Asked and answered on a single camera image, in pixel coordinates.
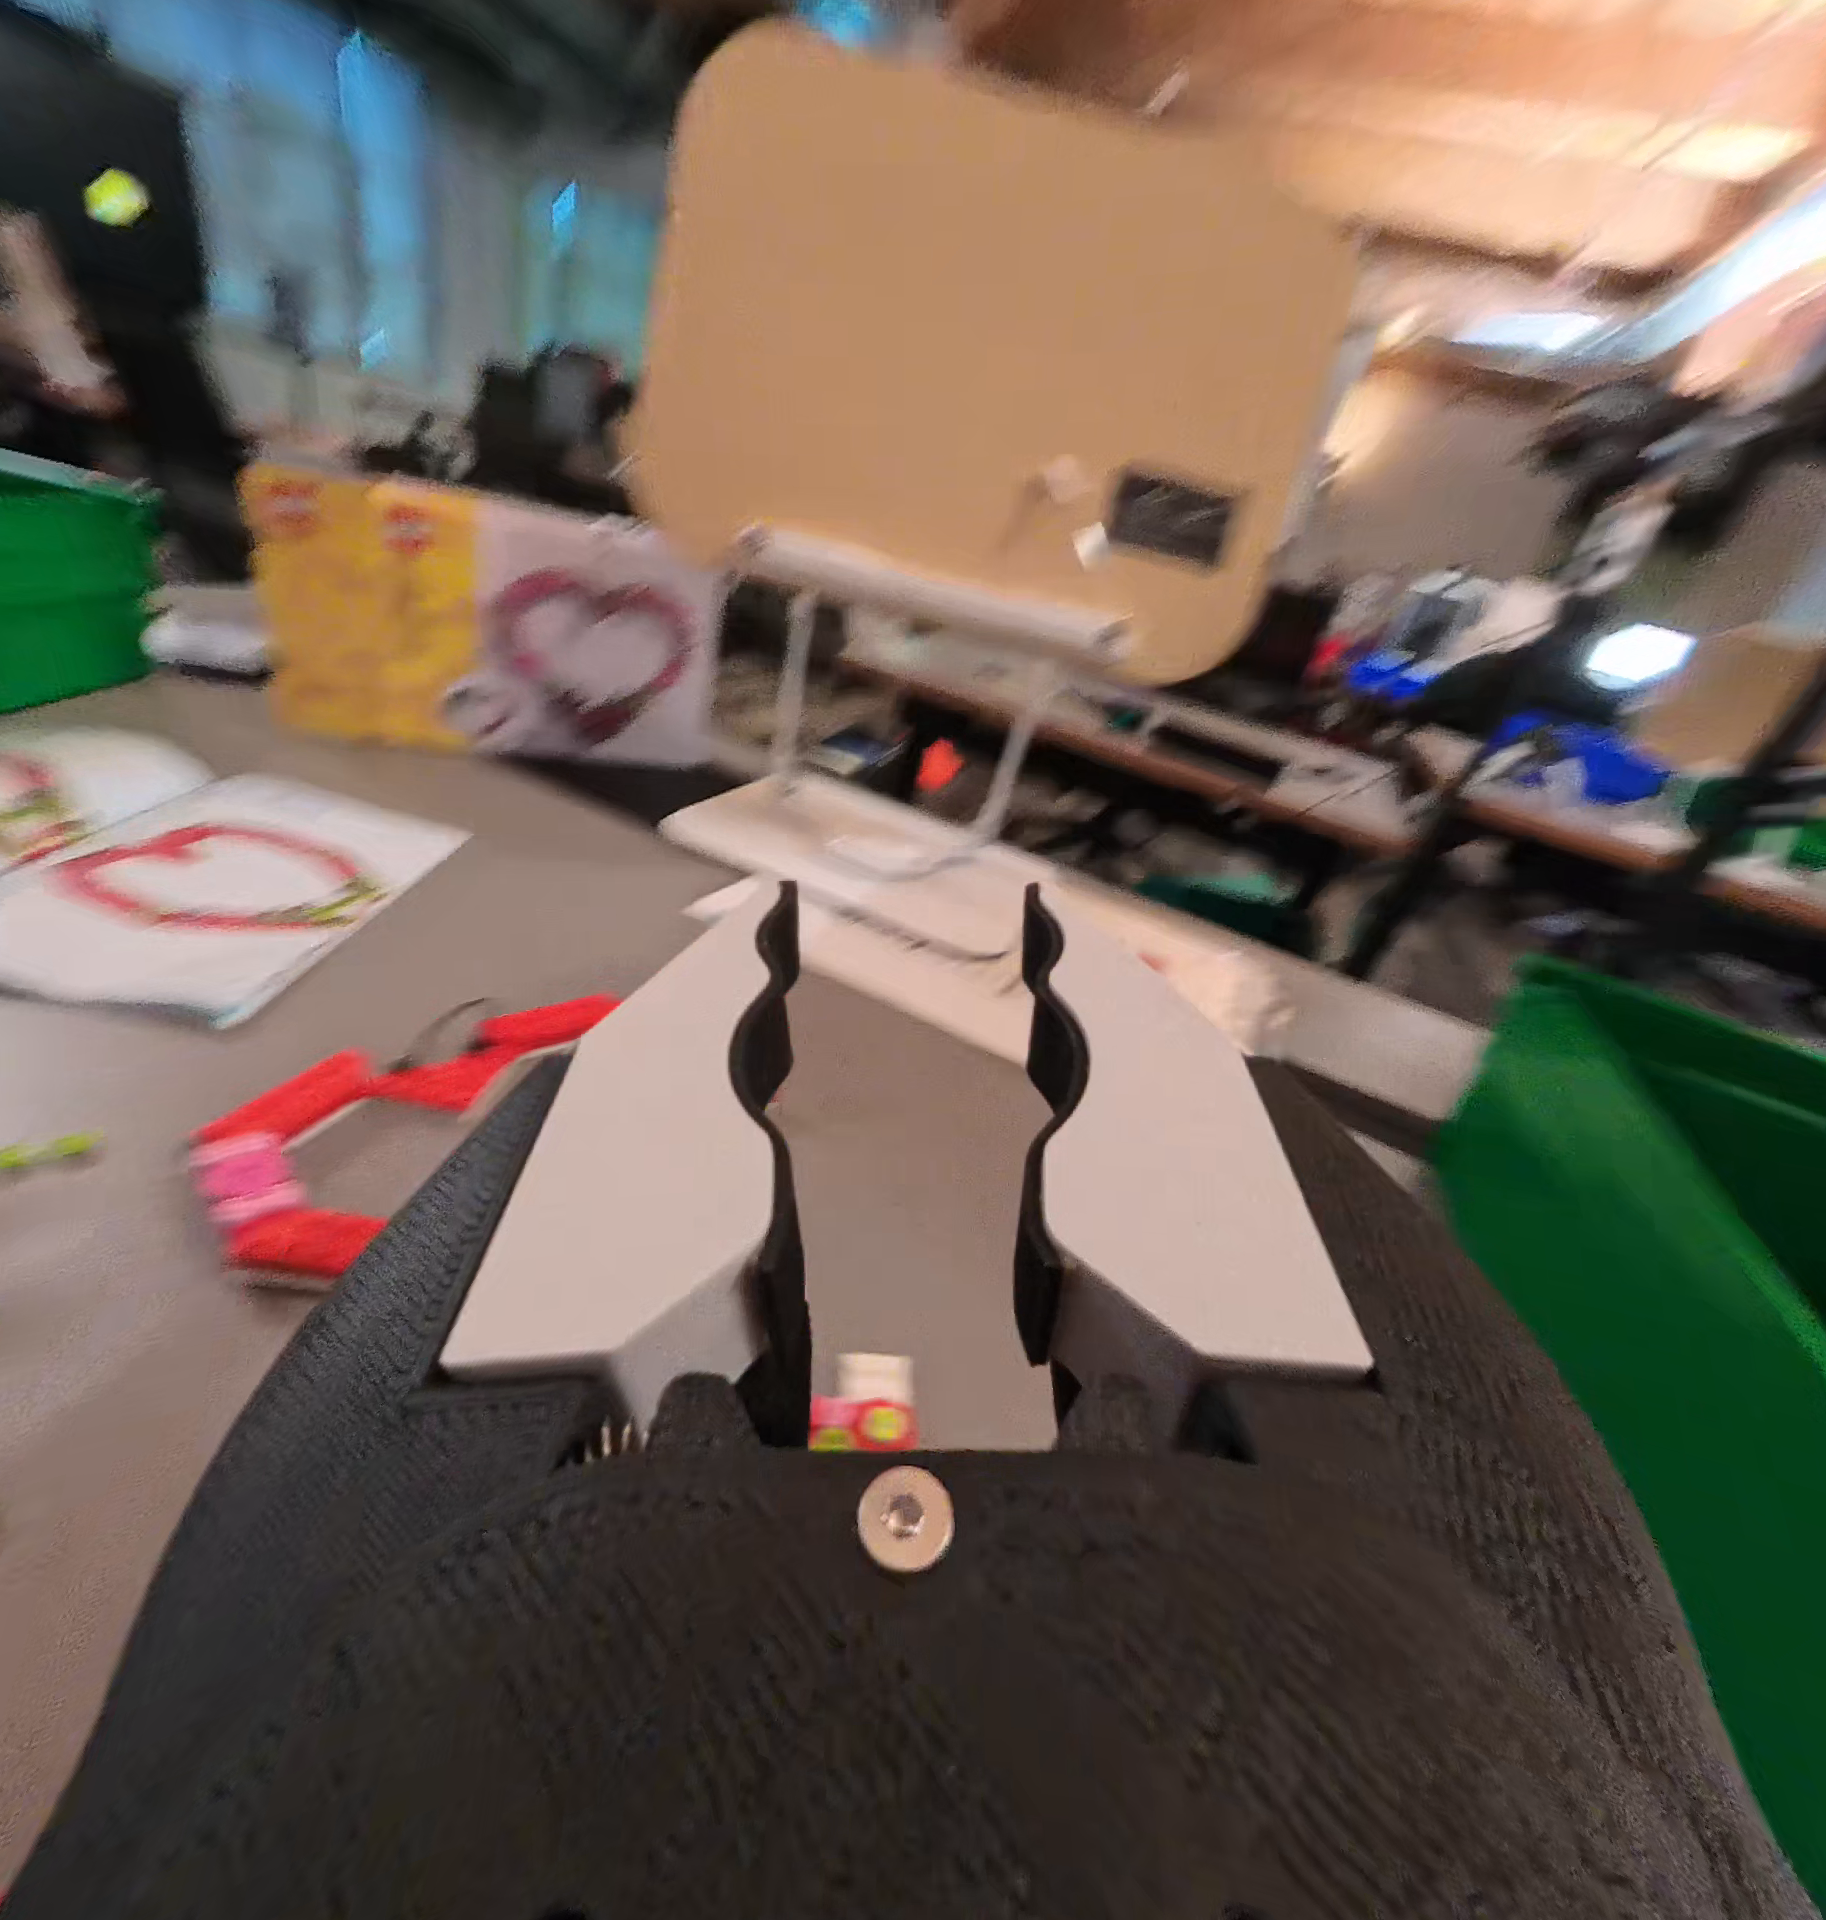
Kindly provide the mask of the open instruction booklet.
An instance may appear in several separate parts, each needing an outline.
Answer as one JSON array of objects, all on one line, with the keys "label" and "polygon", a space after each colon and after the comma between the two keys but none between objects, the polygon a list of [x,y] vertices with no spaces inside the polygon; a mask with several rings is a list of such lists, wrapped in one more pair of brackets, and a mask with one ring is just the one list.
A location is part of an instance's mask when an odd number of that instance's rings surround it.
[{"label": "open instruction booklet", "polygon": [[0,993],[226,1030],[466,842],[144,733],[0,727]]}]

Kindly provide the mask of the large black monitor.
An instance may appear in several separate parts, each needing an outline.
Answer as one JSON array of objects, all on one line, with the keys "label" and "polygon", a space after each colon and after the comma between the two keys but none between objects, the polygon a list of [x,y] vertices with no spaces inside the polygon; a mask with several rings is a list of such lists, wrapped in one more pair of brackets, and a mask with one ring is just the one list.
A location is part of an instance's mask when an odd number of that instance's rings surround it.
[{"label": "large black monitor", "polygon": [[150,463],[226,467],[181,99],[0,4],[0,346]]}]

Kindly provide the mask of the small lego flower assembly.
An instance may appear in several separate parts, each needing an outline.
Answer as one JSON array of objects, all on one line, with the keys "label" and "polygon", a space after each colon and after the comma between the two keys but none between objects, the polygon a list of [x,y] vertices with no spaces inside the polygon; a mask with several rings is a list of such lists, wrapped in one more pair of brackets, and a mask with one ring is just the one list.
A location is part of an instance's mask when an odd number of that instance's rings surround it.
[{"label": "small lego flower assembly", "polygon": [[914,1453],[920,1442],[914,1358],[882,1351],[840,1353],[832,1372],[832,1391],[811,1398],[808,1448]]}]

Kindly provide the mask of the grey plastic bag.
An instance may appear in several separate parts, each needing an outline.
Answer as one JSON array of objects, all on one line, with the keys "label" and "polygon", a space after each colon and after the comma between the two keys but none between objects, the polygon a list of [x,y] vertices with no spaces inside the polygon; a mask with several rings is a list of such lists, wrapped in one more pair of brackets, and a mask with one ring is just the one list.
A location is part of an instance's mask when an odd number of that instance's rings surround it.
[{"label": "grey plastic bag", "polygon": [[273,673],[271,641],[255,617],[169,609],[142,635],[149,659],[181,674],[260,683]]}]

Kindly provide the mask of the clear plastic sheet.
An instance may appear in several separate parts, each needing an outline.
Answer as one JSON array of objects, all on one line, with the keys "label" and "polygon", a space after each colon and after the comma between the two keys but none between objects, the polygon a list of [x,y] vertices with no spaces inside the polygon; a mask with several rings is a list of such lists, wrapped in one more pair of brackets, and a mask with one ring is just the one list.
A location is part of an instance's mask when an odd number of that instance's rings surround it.
[{"label": "clear plastic sheet", "polygon": [[[1053,892],[1160,973],[1247,1053],[1275,1053],[1295,1019],[1287,964],[1232,937],[1102,892]],[[857,993],[889,1004],[1010,1065],[1027,1057],[1032,997],[1021,930],[949,933],[800,887],[800,960]]]}]

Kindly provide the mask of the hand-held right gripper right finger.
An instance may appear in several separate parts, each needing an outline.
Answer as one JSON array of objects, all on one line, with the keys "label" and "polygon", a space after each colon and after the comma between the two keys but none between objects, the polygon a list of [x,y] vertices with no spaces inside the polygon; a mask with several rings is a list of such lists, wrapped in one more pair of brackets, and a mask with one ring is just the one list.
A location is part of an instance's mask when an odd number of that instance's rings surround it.
[{"label": "hand-held right gripper right finger", "polygon": [[1054,1419],[1106,1380],[1153,1422],[1237,1422],[1234,1382],[1358,1388],[1376,1361],[1247,1053],[1033,883],[1013,1312]]}]

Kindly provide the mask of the wooden book stand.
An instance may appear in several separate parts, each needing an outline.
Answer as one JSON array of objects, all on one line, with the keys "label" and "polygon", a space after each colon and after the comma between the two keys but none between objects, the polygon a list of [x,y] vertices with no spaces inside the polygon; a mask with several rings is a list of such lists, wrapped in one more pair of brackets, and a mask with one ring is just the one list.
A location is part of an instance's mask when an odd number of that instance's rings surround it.
[{"label": "wooden book stand", "polygon": [[[688,86],[633,493],[782,589],[770,772],[665,833],[979,970],[1019,960],[1000,832],[1051,700],[1226,662],[1337,404],[1345,227],[1237,129],[1128,115],[789,18]],[[966,828],[803,766],[823,609],[1021,662]]]}]

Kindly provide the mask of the lego set box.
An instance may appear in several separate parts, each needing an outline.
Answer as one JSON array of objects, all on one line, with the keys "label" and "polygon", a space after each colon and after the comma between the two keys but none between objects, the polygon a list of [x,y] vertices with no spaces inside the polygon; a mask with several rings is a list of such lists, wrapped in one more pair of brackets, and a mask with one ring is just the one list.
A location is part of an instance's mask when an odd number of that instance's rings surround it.
[{"label": "lego set box", "polygon": [[724,575],[644,521],[399,476],[241,476],[276,715],[488,758],[714,757]]}]

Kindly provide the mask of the background wooden desk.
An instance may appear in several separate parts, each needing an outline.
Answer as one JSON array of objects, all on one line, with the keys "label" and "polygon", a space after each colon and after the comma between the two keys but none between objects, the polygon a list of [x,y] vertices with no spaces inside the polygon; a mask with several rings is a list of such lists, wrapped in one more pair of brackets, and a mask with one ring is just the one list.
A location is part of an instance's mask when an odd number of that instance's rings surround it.
[{"label": "background wooden desk", "polygon": [[[997,656],[957,635],[900,634],[897,625],[853,635],[838,663],[900,699],[945,706],[991,729],[1021,717],[1036,674],[1033,659]],[[1456,736],[1424,730],[1424,790],[1406,798],[1397,765],[1380,757],[1088,674],[1060,680],[1036,736],[1094,765],[1380,856],[1406,850],[1421,803],[1441,793],[1462,758]],[[1459,815],[1476,835],[1525,839],[1625,875],[1652,875],[1686,848],[1681,828],[1487,775],[1475,780]],[[1779,930],[1826,940],[1824,878],[1790,875],[1759,854],[1745,854],[1720,860],[1705,894]]]}]

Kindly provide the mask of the red lego heart assembly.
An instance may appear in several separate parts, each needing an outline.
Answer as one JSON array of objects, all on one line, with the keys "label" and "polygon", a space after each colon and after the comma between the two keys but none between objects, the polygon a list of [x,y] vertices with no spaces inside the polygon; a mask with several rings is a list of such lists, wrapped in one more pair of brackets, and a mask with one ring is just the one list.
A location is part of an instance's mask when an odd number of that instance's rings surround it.
[{"label": "red lego heart assembly", "polygon": [[567,1053],[620,1006],[609,993],[516,1010],[467,1000],[390,1061],[340,1049],[208,1121],[184,1144],[184,1169],[226,1265],[246,1283],[327,1293],[388,1219],[319,1207],[299,1166],[309,1139],[367,1109],[477,1118],[516,1075]]}]

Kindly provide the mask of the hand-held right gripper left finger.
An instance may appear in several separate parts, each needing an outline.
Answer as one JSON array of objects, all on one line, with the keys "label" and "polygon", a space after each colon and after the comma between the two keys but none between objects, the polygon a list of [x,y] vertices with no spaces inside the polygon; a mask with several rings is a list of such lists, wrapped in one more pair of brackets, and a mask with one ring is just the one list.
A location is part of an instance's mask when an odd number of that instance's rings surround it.
[{"label": "hand-held right gripper left finger", "polygon": [[646,1427],[688,1375],[808,1442],[793,1158],[798,889],[757,880],[576,1046],[447,1333],[454,1380],[591,1380]]}]

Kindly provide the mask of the green plastic bin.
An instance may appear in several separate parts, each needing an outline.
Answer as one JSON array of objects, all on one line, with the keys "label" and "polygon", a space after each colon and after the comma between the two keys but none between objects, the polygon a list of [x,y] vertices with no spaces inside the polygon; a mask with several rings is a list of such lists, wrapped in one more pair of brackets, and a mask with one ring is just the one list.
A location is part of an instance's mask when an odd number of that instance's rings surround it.
[{"label": "green plastic bin", "polygon": [[0,715],[144,679],[153,490],[0,450]]},{"label": "green plastic bin", "polygon": [[1826,1051],[1532,958],[1431,1163],[1636,1496],[1826,1915]]}]

